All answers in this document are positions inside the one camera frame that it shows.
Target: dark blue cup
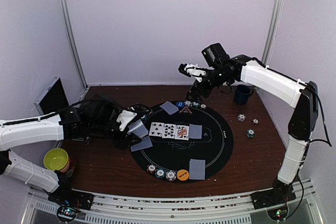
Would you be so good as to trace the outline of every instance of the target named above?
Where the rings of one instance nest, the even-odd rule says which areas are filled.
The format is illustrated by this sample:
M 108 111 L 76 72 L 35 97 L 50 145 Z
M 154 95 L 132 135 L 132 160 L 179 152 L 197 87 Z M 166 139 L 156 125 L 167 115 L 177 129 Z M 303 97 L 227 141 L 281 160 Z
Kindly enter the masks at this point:
M 233 100 L 240 105 L 246 104 L 247 100 L 253 93 L 253 89 L 249 88 L 246 85 L 240 84 L 237 86 L 235 97 L 233 98 Z

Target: orange poker chip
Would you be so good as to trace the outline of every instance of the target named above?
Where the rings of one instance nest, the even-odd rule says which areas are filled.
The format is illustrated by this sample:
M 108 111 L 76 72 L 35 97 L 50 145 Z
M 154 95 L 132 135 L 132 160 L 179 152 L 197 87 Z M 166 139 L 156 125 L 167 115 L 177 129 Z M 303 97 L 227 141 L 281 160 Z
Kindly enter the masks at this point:
M 177 178 L 180 181 L 186 181 L 187 179 L 189 179 L 189 172 L 187 170 L 179 170 L 177 172 Z

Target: black panel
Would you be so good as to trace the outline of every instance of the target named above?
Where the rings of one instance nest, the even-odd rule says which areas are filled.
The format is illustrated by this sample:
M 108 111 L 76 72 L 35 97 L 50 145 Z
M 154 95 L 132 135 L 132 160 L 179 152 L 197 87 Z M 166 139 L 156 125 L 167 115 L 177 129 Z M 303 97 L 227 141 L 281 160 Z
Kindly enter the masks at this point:
M 65 95 L 61 79 L 49 89 L 48 93 L 40 101 L 41 109 L 44 114 L 54 112 L 69 106 L 68 99 Z

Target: wooden table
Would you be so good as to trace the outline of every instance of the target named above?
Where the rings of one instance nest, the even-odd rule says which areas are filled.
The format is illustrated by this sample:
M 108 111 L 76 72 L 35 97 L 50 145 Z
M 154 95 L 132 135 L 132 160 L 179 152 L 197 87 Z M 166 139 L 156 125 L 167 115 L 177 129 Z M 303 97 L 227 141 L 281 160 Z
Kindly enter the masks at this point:
M 184 100 L 189 86 L 91 87 L 86 98 L 95 93 L 107 94 L 123 106 L 143 103 L 153 106 L 169 100 Z M 149 176 L 133 160 L 129 150 L 114 148 L 111 141 L 64 142 L 64 148 L 77 158 L 78 166 L 70 182 L 74 189 L 136 197 L 198 197 L 227 195 L 266 189 L 281 167 L 285 147 L 259 96 L 255 92 L 246 105 L 233 102 L 234 92 L 214 90 L 205 103 L 220 113 L 232 128 L 234 150 L 225 167 L 207 180 L 191 184 L 168 183 Z M 244 123 L 237 120 L 245 114 Z M 251 120 L 256 136 L 246 136 Z

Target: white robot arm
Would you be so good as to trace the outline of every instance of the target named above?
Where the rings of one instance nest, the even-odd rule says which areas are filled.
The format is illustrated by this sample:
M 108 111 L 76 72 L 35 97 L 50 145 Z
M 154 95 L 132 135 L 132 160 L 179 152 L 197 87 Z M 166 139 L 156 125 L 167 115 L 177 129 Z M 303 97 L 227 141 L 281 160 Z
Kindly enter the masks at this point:
M 42 188 L 60 205 L 77 203 L 91 195 L 71 190 L 64 174 L 44 169 L 29 162 L 10 149 L 29 143 L 96 137 L 110 139 L 116 148 L 126 149 L 141 141 L 128 132 L 128 125 L 150 113 L 143 105 L 120 108 L 115 100 L 95 95 L 89 104 L 72 106 L 48 115 L 17 121 L 0 120 L 0 175 L 7 175 Z
M 311 132 L 317 121 L 317 85 L 311 81 L 306 83 L 285 76 L 256 58 L 245 55 L 230 58 L 219 43 L 205 48 L 202 54 L 213 70 L 190 63 L 179 67 L 180 73 L 196 79 L 187 94 L 187 100 L 201 102 L 201 97 L 208 98 L 214 87 L 243 81 L 279 97 L 294 108 L 288 125 L 289 145 L 274 188 L 272 191 L 252 195 L 255 208 L 283 202 L 305 161 Z

